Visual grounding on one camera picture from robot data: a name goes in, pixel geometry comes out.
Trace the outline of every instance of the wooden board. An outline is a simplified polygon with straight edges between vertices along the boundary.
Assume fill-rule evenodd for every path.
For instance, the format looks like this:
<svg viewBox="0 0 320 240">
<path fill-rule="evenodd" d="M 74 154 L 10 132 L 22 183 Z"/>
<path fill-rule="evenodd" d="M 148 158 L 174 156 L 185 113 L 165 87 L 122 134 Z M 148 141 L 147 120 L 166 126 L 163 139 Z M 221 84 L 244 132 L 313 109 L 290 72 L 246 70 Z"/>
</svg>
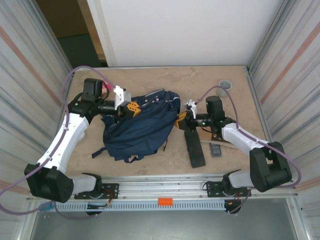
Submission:
<svg viewBox="0 0 320 240">
<path fill-rule="evenodd" d="M 180 95 L 181 102 L 187 99 L 197 100 L 208 88 L 218 85 L 222 79 L 232 82 L 230 94 L 237 107 L 240 125 L 264 139 L 264 133 L 258 113 L 251 95 L 249 85 L 242 66 L 199 66 L 199 67 L 164 67 L 164 68 L 131 68 L 100 70 L 113 84 L 126 88 L 132 96 L 145 95 L 154 90 L 165 88 Z M 101 79 L 89 70 L 77 71 L 70 90 L 70 99 L 80 93 L 86 78 Z M 209 96 L 216 95 L 213 90 Z M 225 115 L 235 118 L 228 98 L 223 98 Z M 205 113 L 203 101 L 198 105 L 198 113 Z M 94 173 L 103 177 L 167 175 L 167 174 L 199 174 L 227 173 L 236 169 L 248 169 L 249 158 L 240 150 L 221 146 L 222 157 L 212 158 L 209 143 L 201 143 L 206 166 L 191 168 L 184 132 L 173 128 L 168 137 L 168 144 L 158 153 L 146 156 L 132 164 L 115 161 L 104 151 L 92 159 L 91 154 L 103 147 L 104 124 L 96 116 L 86 131 L 86 139 L 79 142 L 69 160 L 67 174 L 69 176 L 83 172 Z"/>
</svg>

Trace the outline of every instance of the metal base plate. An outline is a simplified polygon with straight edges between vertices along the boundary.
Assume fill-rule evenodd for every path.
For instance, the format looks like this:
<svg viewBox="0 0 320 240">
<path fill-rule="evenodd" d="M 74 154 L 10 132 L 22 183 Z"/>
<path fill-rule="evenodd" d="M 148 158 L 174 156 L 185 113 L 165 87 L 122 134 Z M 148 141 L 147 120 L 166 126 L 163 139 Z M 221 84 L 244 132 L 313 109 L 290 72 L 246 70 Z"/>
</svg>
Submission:
<svg viewBox="0 0 320 240">
<path fill-rule="evenodd" d="M 248 195 L 248 189 L 246 187 L 240 187 L 239 188 L 239 195 L 227 195 L 224 192 L 224 188 L 222 185 L 222 182 L 220 181 L 207 181 L 205 183 L 206 186 L 206 192 L 208 195 L 208 198 L 222 198 L 222 197 L 246 197 Z"/>
<path fill-rule="evenodd" d="M 102 187 L 106 191 L 106 194 L 101 193 L 99 197 L 92 197 L 89 195 L 88 192 L 81 192 L 79 194 L 74 195 L 74 199 L 117 199 L 118 198 L 118 193 L 119 193 L 119 184 L 118 183 L 103 183 Z"/>
</svg>

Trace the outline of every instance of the backpack strap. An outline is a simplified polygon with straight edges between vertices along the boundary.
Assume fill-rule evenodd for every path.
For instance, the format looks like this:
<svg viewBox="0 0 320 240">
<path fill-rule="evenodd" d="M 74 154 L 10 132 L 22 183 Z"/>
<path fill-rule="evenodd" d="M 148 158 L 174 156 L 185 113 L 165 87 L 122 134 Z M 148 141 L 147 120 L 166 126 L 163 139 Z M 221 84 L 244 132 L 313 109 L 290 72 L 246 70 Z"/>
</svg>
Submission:
<svg viewBox="0 0 320 240">
<path fill-rule="evenodd" d="M 94 159 L 94 158 L 97 157 L 98 155 L 102 154 L 102 152 L 103 152 L 104 150 L 107 150 L 105 146 L 102 147 L 102 148 L 100 148 L 98 151 L 92 153 L 92 154 L 91 154 L 91 157 Z"/>
<path fill-rule="evenodd" d="M 139 160 L 143 159 L 144 157 L 145 156 L 143 156 L 143 155 L 138 155 L 138 157 L 135 156 L 131 161 L 129 161 L 128 157 L 125 157 L 123 160 L 124 160 L 125 163 L 131 164 L 131 163 L 133 163 L 135 161 L 139 161 Z"/>
</svg>

